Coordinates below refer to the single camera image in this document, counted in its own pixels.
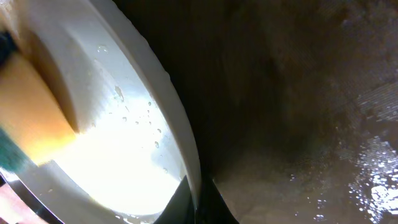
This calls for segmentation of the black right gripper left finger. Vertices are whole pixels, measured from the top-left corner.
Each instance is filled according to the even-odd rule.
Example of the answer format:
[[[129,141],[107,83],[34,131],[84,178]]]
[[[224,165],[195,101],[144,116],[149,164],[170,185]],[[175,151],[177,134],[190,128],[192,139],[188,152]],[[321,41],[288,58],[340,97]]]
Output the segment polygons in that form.
[[[154,224],[194,224],[195,209],[188,180],[184,177],[165,210]]]

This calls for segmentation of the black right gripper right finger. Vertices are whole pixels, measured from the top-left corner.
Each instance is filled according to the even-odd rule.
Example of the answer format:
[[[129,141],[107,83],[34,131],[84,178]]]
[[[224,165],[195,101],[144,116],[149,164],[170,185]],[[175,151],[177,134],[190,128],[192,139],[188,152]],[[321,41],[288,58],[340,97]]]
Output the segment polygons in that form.
[[[197,209],[199,224],[239,224],[233,217],[215,183],[208,176],[202,177],[200,203]]]

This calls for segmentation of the green yellow sponge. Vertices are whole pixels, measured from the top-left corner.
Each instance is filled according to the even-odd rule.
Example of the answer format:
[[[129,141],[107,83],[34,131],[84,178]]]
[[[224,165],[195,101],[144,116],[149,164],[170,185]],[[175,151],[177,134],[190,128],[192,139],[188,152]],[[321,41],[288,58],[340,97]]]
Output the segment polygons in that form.
[[[64,151],[76,134],[42,77],[20,53],[1,65],[1,168],[20,172]]]

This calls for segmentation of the grey plate yellow stain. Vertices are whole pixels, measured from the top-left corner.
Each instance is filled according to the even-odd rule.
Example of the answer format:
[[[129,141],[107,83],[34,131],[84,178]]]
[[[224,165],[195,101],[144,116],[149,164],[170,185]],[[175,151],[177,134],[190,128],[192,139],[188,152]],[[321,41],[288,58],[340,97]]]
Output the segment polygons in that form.
[[[180,98],[112,1],[2,1],[1,31],[36,69],[76,134],[64,151],[1,178],[46,223],[154,223],[201,172]]]

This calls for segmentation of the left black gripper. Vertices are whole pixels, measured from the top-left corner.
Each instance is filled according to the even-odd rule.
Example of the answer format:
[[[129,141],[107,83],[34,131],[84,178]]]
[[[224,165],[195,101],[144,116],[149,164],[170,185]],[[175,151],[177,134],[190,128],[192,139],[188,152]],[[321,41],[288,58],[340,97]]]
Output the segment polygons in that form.
[[[1,31],[0,42],[0,66],[3,66],[13,53],[17,52],[17,45],[14,42],[10,32],[7,30]]]

